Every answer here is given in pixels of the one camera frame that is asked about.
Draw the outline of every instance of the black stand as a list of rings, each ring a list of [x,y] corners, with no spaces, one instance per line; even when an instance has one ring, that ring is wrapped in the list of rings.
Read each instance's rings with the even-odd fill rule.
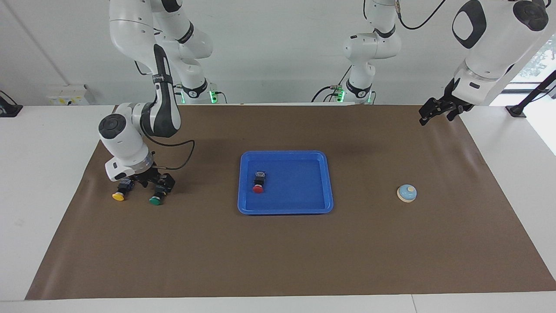
[[[556,71],[552,72],[552,74],[548,75],[547,79],[540,83],[540,85],[535,88],[535,90],[531,91],[531,93],[523,99],[518,105],[514,106],[507,106],[506,110],[510,113],[511,116],[515,118],[526,118],[527,116],[523,114],[523,109],[531,103],[538,95],[544,92],[544,90],[550,86],[556,80]]]
[[[0,97],[0,118],[15,118],[22,108],[22,105],[9,104]]]

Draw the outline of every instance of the brown mat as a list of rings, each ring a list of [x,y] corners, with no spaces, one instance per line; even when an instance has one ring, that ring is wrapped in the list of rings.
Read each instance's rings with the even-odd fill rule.
[[[148,203],[152,187],[112,200],[99,145],[26,299],[556,290],[459,119],[422,128],[414,106],[181,112],[172,141],[197,150],[164,205]],[[166,166],[188,153],[151,148]],[[237,210],[242,153],[307,149],[328,157],[330,214]],[[405,183],[412,204],[396,196]]]

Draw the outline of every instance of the white robotic arm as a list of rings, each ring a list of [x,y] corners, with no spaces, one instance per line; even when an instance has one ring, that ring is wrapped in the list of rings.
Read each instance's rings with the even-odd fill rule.
[[[351,74],[342,88],[345,101],[366,102],[371,94],[375,67],[371,60],[391,58],[401,49],[401,39],[396,33],[395,0],[369,0],[364,10],[374,27],[372,33],[358,33],[344,43],[344,55],[350,60]]]
[[[154,19],[163,31],[159,38],[153,31]],[[123,54],[151,70],[156,98],[150,103],[121,104],[100,122],[101,141],[114,156],[106,163],[106,173],[114,182],[128,178],[143,185],[164,185],[167,180],[161,183],[142,134],[169,138],[180,129],[170,63],[186,91],[186,102],[211,102],[210,82],[195,59],[209,57],[212,42],[187,19],[181,0],[111,0],[110,35]]]
[[[484,105],[496,83],[543,34],[548,24],[542,0],[470,0],[454,19],[452,30],[469,54],[440,99],[419,110],[421,125],[449,111],[452,121],[474,105]]]

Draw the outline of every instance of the green indicator light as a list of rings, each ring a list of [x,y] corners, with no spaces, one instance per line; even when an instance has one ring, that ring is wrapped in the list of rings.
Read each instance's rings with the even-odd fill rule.
[[[216,93],[214,91],[210,92],[210,98],[213,104],[218,102],[218,97],[216,96]]]

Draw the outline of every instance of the black clamp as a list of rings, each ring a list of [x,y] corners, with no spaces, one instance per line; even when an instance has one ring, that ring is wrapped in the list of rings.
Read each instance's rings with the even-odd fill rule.
[[[469,112],[474,105],[468,102],[465,102],[459,98],[456,98],[452,95],[452,91],[454,90],[454,86],[457,84],[454,83],[454,79],[446,86],[444,90],[444,96],[440,99],[430,98],[420,109],[419,114],[421,115],[421,119],[419,122],[422,126],[425,126],[426,123],[429,122],[435,116],[441,115],[445,112],[450,112],[447,114],[446,118],[449,121],[453,121],[456,116],[460,115],[463,112]]]

